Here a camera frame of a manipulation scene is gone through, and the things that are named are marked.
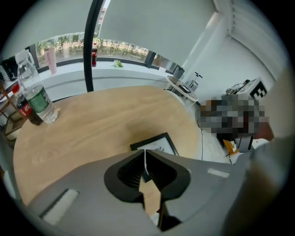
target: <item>yellow object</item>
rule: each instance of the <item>yellow object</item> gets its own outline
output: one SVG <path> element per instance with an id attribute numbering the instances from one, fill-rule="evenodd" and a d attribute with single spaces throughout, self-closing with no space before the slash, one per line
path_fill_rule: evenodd
<path id="1" fill-rule="evenodd" d="M 236 154 L 236 153 L 239 152 L 239 149 L 238 149 L 237 147 L 234 147 L 234 146 L 231 144 L 230 141 L 227 141 L 227 140 L 224 140 L 224 139 L 223 139 L 223 142 L 224 142 L 224 144 L 225 144 L 225 146 L 226 146 L 226 148 L 227 148 L 227 150 L 228 150 L 228 152 L 229 152 L 229 156 L 230 156 L 230 155 L 234 155 L 234 154 Z"/>

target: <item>wooden table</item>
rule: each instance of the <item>wooden table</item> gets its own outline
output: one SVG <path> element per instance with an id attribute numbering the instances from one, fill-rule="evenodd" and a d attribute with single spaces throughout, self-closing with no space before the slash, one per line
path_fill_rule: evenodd
<path id="1" fill-rule="evenodd" d="M 25 205 L 73 169 L 161 133 L 168 132 L 179 155 L 197 152 L 196 123 L 176 98 L 154 86 L 105 89 L 55 105 L 54 123 L 26 121 L 16 140 L 13 164 Z"/>

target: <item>plastic bottle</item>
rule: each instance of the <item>plastic bottle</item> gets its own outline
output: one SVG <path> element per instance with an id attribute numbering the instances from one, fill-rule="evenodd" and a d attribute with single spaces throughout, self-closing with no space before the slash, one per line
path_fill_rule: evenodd
<path id="1" fill-rule="evenodd" d="M 30 107 L 46 123 L 57 118 L 55 106 L 48 97 L 36 68 L 28 61 L 26 51 L 15 55 L 18 65 L 18 84 Z"/>
<path id="2" fill-rule="evenodd" d="M 26 117 L 28 120 L 35 125 L 40 125 L 42 123 L 41 118 L 36 114 L 36 112 L 30 107 L 28 101 L 19 89 L 19 85 L 16 84 L 12 87 L 11 91 L 15 96 L 15 103 L 18 110 Z"/>
<path id="3" fill-rule="evenodd" d="M 32 65 L 35 67 L 35 62 L 34 62 L 34 58 L 33 55 L 30 53 L 30 51 L 28 49 L 26 49 L 27 55 L 28 55 L 28 60 L 30 63 L 32 63 Z"/>
<path id="4" fill-rule="evenodd" d="M 92 46 L 92 60 L 91 60 L 91 65 L 92 67 L 96 67 L 96 57 L 97 57 L 97 46 L 96 43 L 93 44 Z"/>
<path id="5" fill-rule="evenodd" d="M 51 74 L 55 74 L 57 71 L 55 50 L 53 47 L 45 49 L 45 61 L 48 64 Z"/>

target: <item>green bottle label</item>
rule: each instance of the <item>green bottle label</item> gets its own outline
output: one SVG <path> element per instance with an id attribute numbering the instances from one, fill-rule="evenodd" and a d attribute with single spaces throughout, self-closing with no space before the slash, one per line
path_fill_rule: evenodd
<path id="1" fill-rule="evenodd" d="M 28 102 L 30 107 L 32 107 L 36 113 L 41 113 L 48 107 L 50 103 L 50 98 L 48 97 L 45 89 L 42 88 L 40 92 L 37 93 Z"/>

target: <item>picture frame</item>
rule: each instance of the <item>picture frame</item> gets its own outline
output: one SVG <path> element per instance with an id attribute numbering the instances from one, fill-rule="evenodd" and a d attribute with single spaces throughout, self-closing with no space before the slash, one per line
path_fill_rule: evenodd
<path id="1" fill-rule="evenodd" d="M 179 156 L 178 151 L 176 150 L 167 132 L 137 143 L 130 144 L 130 148 L 132 151 L 140 149 L 159 150 Z"/>

